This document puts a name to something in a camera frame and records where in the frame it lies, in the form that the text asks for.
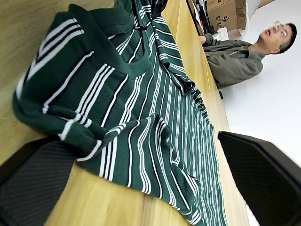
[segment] sweater sleeve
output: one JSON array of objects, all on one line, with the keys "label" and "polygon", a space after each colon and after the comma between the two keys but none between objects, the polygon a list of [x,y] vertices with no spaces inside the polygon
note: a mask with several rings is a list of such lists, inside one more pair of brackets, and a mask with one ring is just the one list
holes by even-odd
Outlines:
[{"label": "sweater sleeve", "polygon": [[76,72],[93,56],[84,35],[80,24],[69,13],[57,14],[13,97],[13,111],[18,120],[57,134],[61,140],[82,149],[83,155],[99,144],[106,130],[91,125],[90,121],[81,124],[75,112],[58,109],[52,102],[63,94]]},{"label": "sweater sleeve", "polygon": [[215,39],[213,39],[213,36],[210,33],[205,34],[204,36],[206,37],[206,41],[203,44],[203,47],[207,47],[207,46],[219,46],[219,45],[222,45],[222,44],[224,44],[226,42],[229,42],[229,40],[226,40],[226,41],[215,40]]}]

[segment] eyeglasses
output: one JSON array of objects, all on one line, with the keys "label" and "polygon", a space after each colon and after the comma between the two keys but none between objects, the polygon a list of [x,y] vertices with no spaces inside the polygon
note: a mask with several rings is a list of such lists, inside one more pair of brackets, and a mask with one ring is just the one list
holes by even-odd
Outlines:
[{"label": "eyeglasses", "polygon": [[283,38],[287,37],[288,32],[286,29],[283,28],[283,25],[279,21],[276,21],[273,24],[273,27],[276,29],[277,32],[280,32]]}]

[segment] sweater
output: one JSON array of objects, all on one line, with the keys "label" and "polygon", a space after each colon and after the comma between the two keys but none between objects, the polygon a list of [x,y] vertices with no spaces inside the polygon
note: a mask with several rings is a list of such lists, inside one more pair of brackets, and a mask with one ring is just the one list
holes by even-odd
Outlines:
[{"label": "sweater", "polygon": [[77,147],[89,172],[162,199],[192,225],[227,224],[214,128],[148,0],[58,13],[13,109]]}]

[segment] man's hair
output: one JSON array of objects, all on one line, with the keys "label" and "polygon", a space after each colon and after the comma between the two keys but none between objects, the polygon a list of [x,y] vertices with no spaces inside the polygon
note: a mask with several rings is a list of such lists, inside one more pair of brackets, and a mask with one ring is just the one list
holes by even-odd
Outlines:
[{"label": "man's hair", "polygon": [[297,27],[294,24],[287,24],[287,25],[289,25],[291,27],[291,29],[292,29],[292,33],[293,34],[292,34],[291,40],[290,40],[289,44],[284,49],[281,49],[280,52],[277,53],[277,54],[286,52],[290,47],[292,47],[293,43],[296,40],[296,37],[297,37]]}]

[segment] olive jacket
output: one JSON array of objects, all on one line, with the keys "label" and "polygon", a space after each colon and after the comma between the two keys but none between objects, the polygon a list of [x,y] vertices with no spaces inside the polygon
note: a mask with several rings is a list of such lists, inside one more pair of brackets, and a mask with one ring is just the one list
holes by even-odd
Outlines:
[{"label": "olive jacket", "polygon": [[221,89],[258,75],[264,54],[249,50],[250,43],[241,40],[217,41],[206,34],[203,48],[217,88]]}]

